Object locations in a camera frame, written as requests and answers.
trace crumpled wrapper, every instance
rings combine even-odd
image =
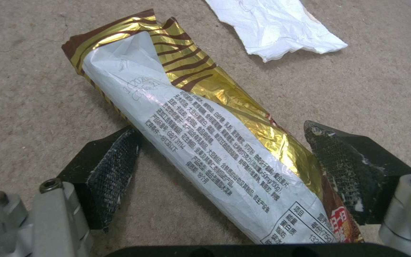
[[[359,242],[318,161],[199,47],[147,10],[62,46],[79,75],[255,243]]]
[[[264,62],[299,49],[324,54],[347,47],[299,0],[205,0],[218,19],[234,27],[248,54]]]

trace gold foil wrapper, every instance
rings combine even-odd
[[[325,203],[323,200],[325,177],[315,156],[279,127],[263,107],[197,47],[174,18],[159,24],[153,10],[147,10],[87,34],[73,36],[62,46],[62,49],[77,73],[90,81],[113,106],[113,103],[82,70],[83,59],[97,47],[142,31],[150,34],[158,57],[173,86],[208,98],[228,109],[273,156],[302,179],[323,204]],[[330,212],[328,209],[331,208],[325,205],[326,212]]]

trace red logo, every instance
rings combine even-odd
[[[329,222],[333,226],[333,232],[341,243],[349,243],[350,239],[345,236],[344,223],[348,220],[347,210],[341,206],[331,213]]]

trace beige carpet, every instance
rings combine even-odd
[[[349,47],[264,64],[202,0],[0,0],[0,190],[29,207],[85,143],[125,125],[60,47],[149,8],[160,21],[175,16],[304,145],[310,119],[369,136],[411,166],[411,0],[303,2]],[[96,234],[96,256],[130,245],[250,243],[147,142],[128,192],[109,234]],[[362,232],[375,241],[377,229]]]

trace white paper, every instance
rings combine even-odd
[[[91,51],[83,69],[255,243],[336,241],[329,223],[320,222],[326,213],[318,197],[233,114],[170,84],[147,32]]]
[[[264,62],[304,49],[318,54],[348,45],[331,34],[299,0],[205,0],[234,27],[248,54]]]

